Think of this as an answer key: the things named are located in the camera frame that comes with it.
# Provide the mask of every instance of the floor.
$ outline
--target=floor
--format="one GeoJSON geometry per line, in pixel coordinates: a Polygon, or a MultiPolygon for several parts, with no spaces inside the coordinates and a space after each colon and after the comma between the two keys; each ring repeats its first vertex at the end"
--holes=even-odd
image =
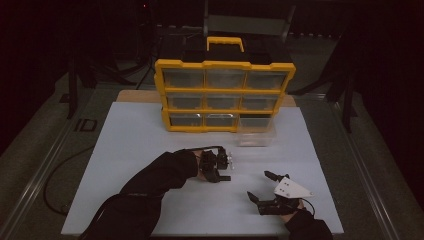
{"type": "MultiPolygon", "coordinates": [[[[286,46],[297,72],[288,90],[317,80],[335,44],[329,39],[289,36],[286,46]]],[[[145,71],[128,80],[138,82],[145,71]]],[[[141,88],[153,87],[150,72],[141,88]]],[[[67,120],[68,105],[59,102],[67,93],[67,76],[58,80],[56,92],[1,156],[0,239],[76,239],[60,234],[65,216],[54,211],[69,209],[111,103],[120,90],[131,88],[113,82],[99,83],[95,89],[80,86],[78,111],[67,120]]],[[[351,119],[348,134],[340,123],[341,103],[324,98],[327,88],[324,85],[295,100],[345,229],[334,239],[424,239],[424,214],[361,96],[354,95],[357,116],[351,119]]]]}

